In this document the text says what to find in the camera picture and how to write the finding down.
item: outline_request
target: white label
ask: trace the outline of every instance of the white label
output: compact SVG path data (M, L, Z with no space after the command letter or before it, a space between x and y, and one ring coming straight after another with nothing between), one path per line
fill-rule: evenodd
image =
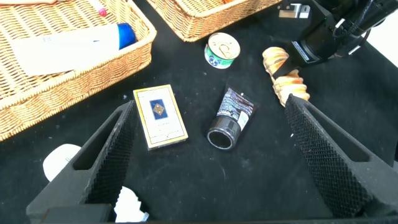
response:
M298 50L298 52L300 53L300 55L306 60L309 61L310 58L305 54L304 50L301 48L301 46L299 45L299 43L297 43L296 41L293 41L293 45L294 47Z
M239 119L238 119L238 125L241 127L241 131L243 130L244 126L246 125L246 123L249 120L249 116L241 111L241 115L239 115Z

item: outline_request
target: product label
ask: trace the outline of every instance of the product label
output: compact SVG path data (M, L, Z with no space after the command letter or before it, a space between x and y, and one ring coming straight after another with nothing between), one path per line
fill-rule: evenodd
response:
M234 92L231 88L228 88L221 102L217 116L223 115L232 118L239 124L241 130L243 130L253 109L254 104Z
M234 59L222 59L219 56L215 55L208 45L206 45L205 48L205 58L210 65L216 68L228 68L234 61Z

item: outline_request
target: wicker basket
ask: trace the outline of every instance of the wicker basket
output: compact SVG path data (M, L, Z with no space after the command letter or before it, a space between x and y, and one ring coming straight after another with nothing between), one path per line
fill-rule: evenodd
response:
M194 42L280 0L147 0L175 34Z
M154 26L132 0L100 0L101 17L86 0L34 6L0 6L0 141L109 87L146 67L156 36ZM28 77L9 45L11 39L128 22L137 42L95 66L67 73Z

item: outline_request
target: metal bracket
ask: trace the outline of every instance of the metal bracket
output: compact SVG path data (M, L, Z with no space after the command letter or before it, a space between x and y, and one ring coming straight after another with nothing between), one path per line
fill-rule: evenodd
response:
M281 18L308 19L311 11L310 6L299 3L286 6L286 9L281 9L281 6L278 6L278 9L279 9L279 17Z

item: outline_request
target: tube of cream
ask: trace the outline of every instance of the tube of cream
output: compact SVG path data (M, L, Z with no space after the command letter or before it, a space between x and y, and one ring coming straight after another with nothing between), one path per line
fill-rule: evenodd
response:
M257 105L244 93L236 93L227 85L216 119L207 133L207 140L218 149L232 149L256 109Z

